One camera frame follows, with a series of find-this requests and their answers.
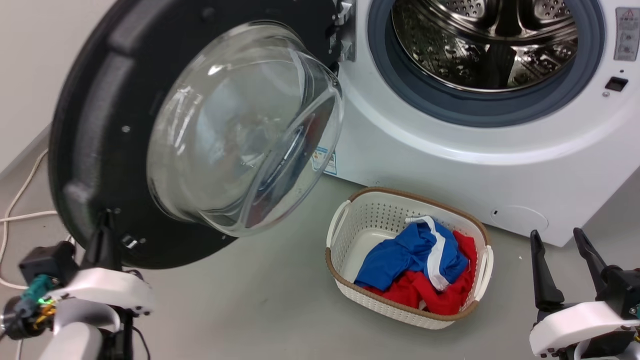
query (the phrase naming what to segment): clothes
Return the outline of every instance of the clothes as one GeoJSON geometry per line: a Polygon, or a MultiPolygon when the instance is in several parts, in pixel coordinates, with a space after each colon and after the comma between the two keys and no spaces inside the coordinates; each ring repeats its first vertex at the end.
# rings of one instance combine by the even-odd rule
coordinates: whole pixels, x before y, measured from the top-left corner
{"type": "Polygon", "coordinates": [[[395,239],[377,244],[367,254],[354,283],[386,291],[406,270],[424,271],[432,246],[419,236],[418,225],[410,224],[395,239]]]}
{"type": "Polygon", "coordinates": [[[438,315],[455,315],[467,301],[469,292],[476,278],[477,252],[474,239],[457,231],[453,232],[458,241],[460,251],[469,262],[458,280],[451,284],[444,292],[436,291],[423,272],[406,271],[396,279],[387,291],[380,291],[372,286],[365,289],[415,309],[424,301],[423,310],[438,315]]]}
{"type": "Polygon", "coordinates": [[[419,236],[433,242],[424,275],[429,277],[437,290],[444,291],[467,268],[468,260],[458,250],[458,242],[453,234],[433,218],[425,216],[407,218],[406,221],[418,224],[419,236]]]}
{"type": "Polygon", "coordinates": [[[453,234],[431,217],[408,218],[396,236],[377,244],[367,255],[355,284],[387,291],[405,271],[424,272],[442,291],[467,267],[453,234]]]}

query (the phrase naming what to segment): stainless steel drum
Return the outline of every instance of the stainless steel drum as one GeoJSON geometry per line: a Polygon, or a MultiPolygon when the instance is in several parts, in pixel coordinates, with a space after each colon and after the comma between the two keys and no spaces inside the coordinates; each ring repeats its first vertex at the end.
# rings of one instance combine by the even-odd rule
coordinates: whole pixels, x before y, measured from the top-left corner
{"type": "Polygon", "coordinates": [[[571,61],[578,45],[562,0],[397,0],[392,20],[423,72],[473,92],[544,81],[571,61]]]}

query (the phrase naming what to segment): basket handle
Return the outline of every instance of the basket handle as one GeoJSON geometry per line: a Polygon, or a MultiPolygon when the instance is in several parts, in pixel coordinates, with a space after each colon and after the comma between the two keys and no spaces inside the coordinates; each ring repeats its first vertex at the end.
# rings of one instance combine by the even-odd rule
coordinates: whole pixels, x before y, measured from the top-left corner
{"type": "Polygon", "coordinates": [[[330,249],[335,240],[335,235],[340,231],[342,224],[344,223],[344,219],[346,219],[347,213],[349,213],[349,208],[351,204],[350,200],[347,200],[338,206],[338,210],[333,214],[333,219],[331,219],[331,224],[329,225],[329,231],[326,234],[326,246],[330,249]]]}
{"type": "Polygon", "coordinates": [[[487,286],[489,286],[489,280],[491,279],[491,273],[493,272],[493,249],[491,245],[487,245],[486,251],[483,254],[482,263],[480,265],[480,276],[478,277],[479,286],[475,291],[476,301],[480,301],[484,296],[487,286]]]}

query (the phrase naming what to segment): white wall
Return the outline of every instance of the white wall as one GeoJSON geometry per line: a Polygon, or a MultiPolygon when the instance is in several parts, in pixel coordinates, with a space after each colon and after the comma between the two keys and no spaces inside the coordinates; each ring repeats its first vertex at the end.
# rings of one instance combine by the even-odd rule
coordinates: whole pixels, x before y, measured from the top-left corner
{"type": "Polygon", "coordinates": [[[76,55],[115,0],[0,0],[0,177],[46,135],[76,55]]]}

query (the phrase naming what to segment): red clothing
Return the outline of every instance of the red clothing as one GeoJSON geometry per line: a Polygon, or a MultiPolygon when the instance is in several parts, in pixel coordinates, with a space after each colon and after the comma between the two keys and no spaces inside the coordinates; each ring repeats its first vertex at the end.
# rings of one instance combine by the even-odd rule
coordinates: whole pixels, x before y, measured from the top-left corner
{"type": "Polygon", "coordinates": [[[465,304],[471,287],[476,278],[477,252],[473,238],[465,236],[457,231],[453,235],[458,241],[458,247],[464,256],[469,259],[469,266],[462,275],[444,292],[437,291],[431,281],[422,272],[406,271],[398,277],[391,287],[384,293],[371,286],[365,289],[385,299],[418,309],[420,301],[424,300],[425,311],[439,315],[455,315],[460,307],[465,304]]]}

